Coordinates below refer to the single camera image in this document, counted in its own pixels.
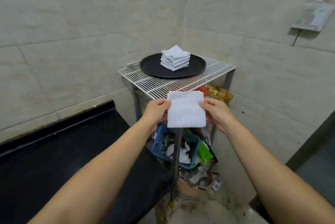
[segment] right hand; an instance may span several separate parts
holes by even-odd
[[[227,134],[229,124],[236,121],[228,106],[222,101],[210,98],[200,101],[199,105],[206,111],[207,121],[215,124],[221,132]]]

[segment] stack of folded towels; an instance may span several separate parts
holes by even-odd
[[[162,50],[162,53],[161,65],[169,70],[176,71],[189,65],[191,54],[177,45],[169,50]]]

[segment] metal shelf rack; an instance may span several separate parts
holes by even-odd
[[[225,74],[227,74],[227,76],[225,78],[223,88],[229,90],[236,67],[206,57],[203,57],[203,59],[207,64],[205,71],[199,75],[183,79],[161,79],[151,77],[141,71],[139,61],[130,63],[123,69],[119,69],[118,72],[132,84],[136,120],[138,121],[142,116],[139,96],[140,92],[148,96],[149,99],[166,99],[169,91],[192,91]],[[211,135],[215,133],[215,129],[216,128],[213,127]],[[177,144],[174,144],[173,153],[175,181],[178,179],[178,160],[183,129],[176,129],[176,132]],[[173,199],[174,188],[171,193],[171,201],[173,201]]]

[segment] forearm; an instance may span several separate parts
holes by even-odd
[[[97,223],[110,209],[150,128],[140,120],[80,169],[31,223]]]
[[[334,208],[268,152],[248,129],[232,121],[227,136],[276,223],[333,223]]]

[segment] left hand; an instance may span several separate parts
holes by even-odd
[[[147,123],[152,131],[156,130],[157,123],[164,121],[166,118],[164,114],[171,106],[171,101],[167,99],[158,99],[150,101],[145,109],[141,118],[142,121]]]

